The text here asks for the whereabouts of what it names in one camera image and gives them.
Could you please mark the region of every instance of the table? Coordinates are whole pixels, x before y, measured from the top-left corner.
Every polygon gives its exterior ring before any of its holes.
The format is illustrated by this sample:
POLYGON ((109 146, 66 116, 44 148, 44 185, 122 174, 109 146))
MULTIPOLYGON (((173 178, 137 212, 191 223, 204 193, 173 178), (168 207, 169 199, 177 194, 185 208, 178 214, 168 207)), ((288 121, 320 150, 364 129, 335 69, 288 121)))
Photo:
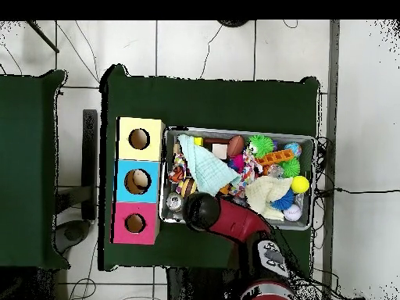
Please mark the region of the table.
MULTIPOLYGON (((167 126, 247 130, 316 136, 318 80, 184 80, 128 77, 122 65, 103 75, 100 130, 99 252, 100 269, 119 266, 230 267, 234 243, 214 234, 195 233, 184 224, 162 223, 154 245, 111 244, 113 157, 118 116, 161 119, 167 126)), ((286 242, 309 273, 310 229, 282 230, 286 242)))

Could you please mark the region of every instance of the gray tray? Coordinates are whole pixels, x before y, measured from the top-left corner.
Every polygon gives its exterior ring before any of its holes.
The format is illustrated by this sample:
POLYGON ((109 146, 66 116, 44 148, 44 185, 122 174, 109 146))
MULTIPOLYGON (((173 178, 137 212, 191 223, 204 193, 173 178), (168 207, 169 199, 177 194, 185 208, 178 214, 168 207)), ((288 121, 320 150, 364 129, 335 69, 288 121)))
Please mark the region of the gray tray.
POLYGON ((316 139, 310 136, 297 136, 291 134, 269 134, 260 132, 249 132, 249 131, 229 131, 229 130, 215 130, 215 129, 199 129, 199 128, 188 128, 182 130, 178 128, 167 128, 164 133, 164 148, 166 149, 165 161, 161 165, 161 185, 160 185, 160 199, 159 199, 159 216, 164 222, 180 222, 182 220, 181 212, 172 212, 166 206, 166 199, 168 194, 173 190, 173 185, 168 180, 168 173, 173 168, 173 145, 177 142, 177 136, 180 134, 186 134, 188 136, 203 137, 203 138, 227 138, 230 139, 233 136, 240 134, 244 139, 254 135, 262 134, 271 137, 273 140, 278 142, 278 149, 282 149, 285 144, 290 142, 297 142, 302 146, 302 154, 300 155, 300 169, 301 175, 306 177, 310 183, 310 189, 305 193, 302 217, 296 221, 291 222, 284 220, 268 220, 268 222, 280 229, 287 230, 306 230, 311 226, 313 219, 313 208, 311 202, 314 199, 314 190, 316 182, 316 139))

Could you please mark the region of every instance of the white ball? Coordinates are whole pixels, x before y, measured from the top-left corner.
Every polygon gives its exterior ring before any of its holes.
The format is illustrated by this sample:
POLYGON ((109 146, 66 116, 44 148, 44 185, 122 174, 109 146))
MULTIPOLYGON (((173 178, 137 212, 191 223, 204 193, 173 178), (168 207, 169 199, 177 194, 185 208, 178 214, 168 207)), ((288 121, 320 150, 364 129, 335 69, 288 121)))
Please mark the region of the white ball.
POLYGON ((302 216, 302 210, 297 205, 292 205, 284 210, 284 217, 288 221, 297 221, 302 216))

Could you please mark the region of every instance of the green tablecloth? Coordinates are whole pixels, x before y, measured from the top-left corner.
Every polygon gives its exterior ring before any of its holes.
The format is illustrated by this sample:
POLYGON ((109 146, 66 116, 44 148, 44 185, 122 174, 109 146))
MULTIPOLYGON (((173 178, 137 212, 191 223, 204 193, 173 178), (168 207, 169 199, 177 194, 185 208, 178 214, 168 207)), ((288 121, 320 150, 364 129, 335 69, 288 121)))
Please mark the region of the green tablecloth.
POLYGON ((68 267, 52 247, 55 93, 65 75, 0 75, 0 266, 68 267))
MULTIPOLYGON (((110 244, 116 118, 161 119, 167 126, 316 136, 318 81, 182 80, 127 77, 123 66, 102 78, 99 265, 227 267, 233 243, 184 224, 162 223, 154 245, 110 244)), ((310 230, 282 231, 299 265, 309 271, 310 230)), ((284 240, 277 234, 278 242, 284 240)))

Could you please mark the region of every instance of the green spiky ball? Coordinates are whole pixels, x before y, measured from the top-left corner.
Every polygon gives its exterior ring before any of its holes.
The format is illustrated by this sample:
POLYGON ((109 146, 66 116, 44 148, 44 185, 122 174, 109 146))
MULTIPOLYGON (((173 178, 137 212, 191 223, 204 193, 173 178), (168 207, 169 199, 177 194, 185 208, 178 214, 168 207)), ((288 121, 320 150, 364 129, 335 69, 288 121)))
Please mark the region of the green spiky ball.
POLYGON ((289 161, 283 161, 280 166, 284 168, 284 178, 298 176, 300 174, 300 162, 297 158, 289 161))
POLYGON ((257 134, 255 136, 251 136, 249 140, 250 144, 255 147, 253 155, 258 159, 262 158, 265 154, 271 153, 273 151, 273 142, 272 139, 269 137, 257 134))

